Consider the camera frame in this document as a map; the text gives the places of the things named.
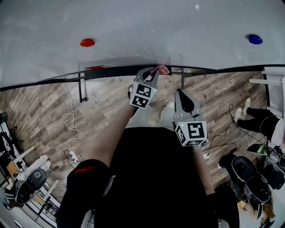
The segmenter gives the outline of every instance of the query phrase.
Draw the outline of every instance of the red button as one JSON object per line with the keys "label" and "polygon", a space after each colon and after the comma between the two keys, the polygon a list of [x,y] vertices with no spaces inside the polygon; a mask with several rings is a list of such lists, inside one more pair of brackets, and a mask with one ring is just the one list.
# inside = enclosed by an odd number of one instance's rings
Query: red button
{"label": "red button", "polygon": [[87,38],[87,39],[82,40],[80,45],[82,47],[91,47],[95,45],[95,41],[93,39]]}

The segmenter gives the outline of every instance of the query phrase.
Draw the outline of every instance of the pink object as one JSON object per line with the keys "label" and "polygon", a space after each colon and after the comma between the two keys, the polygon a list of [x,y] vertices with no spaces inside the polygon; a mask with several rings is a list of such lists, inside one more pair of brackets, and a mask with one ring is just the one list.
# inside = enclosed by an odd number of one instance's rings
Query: pink object
{"label": "pink object", "polygon": [[157,66],[154,70],[151,71],[151,75],[152,75],[152,73],[155,72],[157,69],[159,70],[159,74],[160,74],[160,75],[167,75],[167,74],[170,73],[169,70],[167,69],[167,67],[166,67],[165,65],[159,65],[159,66]]}

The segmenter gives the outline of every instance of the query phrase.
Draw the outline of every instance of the blue button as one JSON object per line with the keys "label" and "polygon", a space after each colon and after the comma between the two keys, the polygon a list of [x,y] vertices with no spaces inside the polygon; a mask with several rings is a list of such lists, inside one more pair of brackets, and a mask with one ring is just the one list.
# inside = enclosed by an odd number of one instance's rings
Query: blue button
{"label": "blue button", "polygon": [[250,43],[252,43],[254,45],[260,45],[263,43],[263,40],[260,38],[260,36],[254,35],[254,34],[249,35],[248,40]]}

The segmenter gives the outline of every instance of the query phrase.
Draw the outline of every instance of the sneaker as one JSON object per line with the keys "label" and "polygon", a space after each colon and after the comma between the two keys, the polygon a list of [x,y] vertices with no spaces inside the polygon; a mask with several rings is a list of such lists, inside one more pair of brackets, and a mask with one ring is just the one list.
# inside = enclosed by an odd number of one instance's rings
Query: sneaker
{"label": "sneaker", "polygon": [[175,102],[174,101],[169,101],[169,103],[166,105],[166,107],[169,107],[169,108],[175,110]]}
{"label": "sneaker", "polygon": [[250,98],[247,98],[245,101],[245,105],[244,105],[244,111],[243,111],[244,115],[247,115],[246,112],[247,112],[249,107],[250,107]]}
{"label": "sneaker", "polygon": [[241,119],[241,116],[242,116],[242,109],[241,108],[238,108],[237,110],[236,110],[236,115],[235,115],[235,122],[237,123],[237,121],[239,120],[239,119]]}

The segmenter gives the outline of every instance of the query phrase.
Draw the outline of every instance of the green object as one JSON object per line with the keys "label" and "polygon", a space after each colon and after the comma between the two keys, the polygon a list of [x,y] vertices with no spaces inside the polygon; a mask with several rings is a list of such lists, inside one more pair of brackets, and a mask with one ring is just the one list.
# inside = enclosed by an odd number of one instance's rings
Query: green object
{"label": "green object", "polygon": [[253,144],[248,148],[248,151],[259,155],[267,155],[269,153],[268,147],[263,144]]}

